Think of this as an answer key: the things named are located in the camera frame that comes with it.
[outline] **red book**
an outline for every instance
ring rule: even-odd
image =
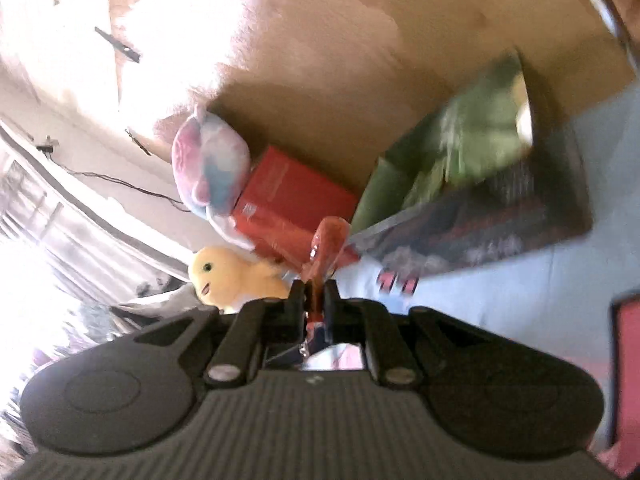
[[[270,146],[253,170],[232,213],[236,228],[263,258],[300,271],[309,260],[316,228],[325,216],[350,221],[358,203],[350,191]],[[338,261],[357,261],[346,251]]]

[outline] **wooden floor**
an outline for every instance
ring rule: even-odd
[[[507,48],[567,114],[632,77],[588,0],[59,1],[0,0],[2,59],[36,95],[127,126],[165,159],[205,102],[254,155],[274,142],[354,190],[380,152]],[[619,1],[639,32],[637,0]],[[33,9],[27,23],[20,5]],[[139,64],[114,61],[93,32],[110,23]]]

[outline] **pink object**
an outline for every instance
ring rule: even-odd
[[[615,304],[616,419],[611,449],[598,458],[624,478],[640,464],[640,295]]]
[[[251,169],[242,137],[199,106],[178,130],[171,161],[181,200],[205,219],[231,213]]]
[[[357,345],[347,345],[347,348],[338,357],[334,370],[362,370],[362,352]]]

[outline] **black cable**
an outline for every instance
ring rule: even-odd
[[[105,175],[103,173],[94,173],[93,171],[73,171],[67,168],[66,166],[63,166],[62,164],[59,164],[57,162],[56,164],[59,165],[59,167],[65,170],[68,174],[71,174],[73,176],[82,175],[82,176],[88,176],[88,177],[94,177],[94,178],[101,178],[102,180],[106,180],[107,182],[111,182],[113,184],[120,184],[121,186],[126,186],[129,189],[134,189],[136,191],[139,191],[140,193],[144,193],[149,196],[164,198],[169,202],[169,204],[175,207],[178,211],[182,211],[183,213],[191,212],[189,209],[183,209],[180,207],[181,205],[184,205],[184,202],[180,202],[179,200],[176,200],[175,198],[171,198],[170,196],[167,196],[167,195],[163,195],[162,193],[156,193],[155,191],[149,191],[148,189],[143,189],[142,187],[134,186],[132,183],[127,182],[126,180],[122,180],[114,176]]]

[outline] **yellow duck plush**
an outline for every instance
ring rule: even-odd
[[[281,273],[269,262],[250,262],[224,247],[199,250],[189,266],[199,300],[220,309],[238,309],[257,298],[287,298],[290,287]]]

